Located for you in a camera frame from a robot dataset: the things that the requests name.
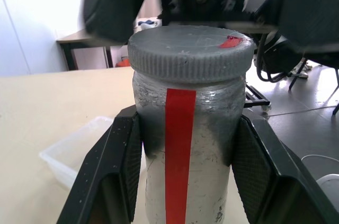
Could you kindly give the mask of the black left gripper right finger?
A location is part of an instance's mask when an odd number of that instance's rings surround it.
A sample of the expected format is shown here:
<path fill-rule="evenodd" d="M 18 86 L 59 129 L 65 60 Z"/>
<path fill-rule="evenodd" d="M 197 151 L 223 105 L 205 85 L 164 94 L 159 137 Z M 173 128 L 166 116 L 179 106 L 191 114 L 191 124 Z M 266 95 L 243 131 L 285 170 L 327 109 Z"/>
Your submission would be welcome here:
<path fill-rule="evenodd" d="M 334 223 L 334 206 L 269 123 L 244 110 L 231 162 L 249 223 Z"/>

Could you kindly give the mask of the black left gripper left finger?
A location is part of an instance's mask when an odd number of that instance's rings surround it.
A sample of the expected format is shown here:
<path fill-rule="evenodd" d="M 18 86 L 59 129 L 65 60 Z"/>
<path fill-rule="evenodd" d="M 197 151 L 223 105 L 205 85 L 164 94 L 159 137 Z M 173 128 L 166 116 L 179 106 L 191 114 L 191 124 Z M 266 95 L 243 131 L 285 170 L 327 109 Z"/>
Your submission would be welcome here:
<path fill-rule="evenodd" d="M 142 140 L 135 106 L 119 112 L 87 153 L 58 223 L 132 223 Z"/>

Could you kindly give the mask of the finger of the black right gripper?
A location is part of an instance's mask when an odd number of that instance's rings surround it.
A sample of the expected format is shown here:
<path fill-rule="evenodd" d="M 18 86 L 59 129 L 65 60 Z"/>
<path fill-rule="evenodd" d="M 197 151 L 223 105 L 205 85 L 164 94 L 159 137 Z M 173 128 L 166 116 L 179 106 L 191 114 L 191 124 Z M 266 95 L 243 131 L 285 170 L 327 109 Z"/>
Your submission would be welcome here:
<path fill-rule="evenodd" d="M 338 51 L 338 0 L 265 0 L 256 19 L 301 52 Z"/>
<path fill-rule="evenodd" d="M 126 43 L 144 0 L 83 0 L 86 32 L 107 43 Z"/>

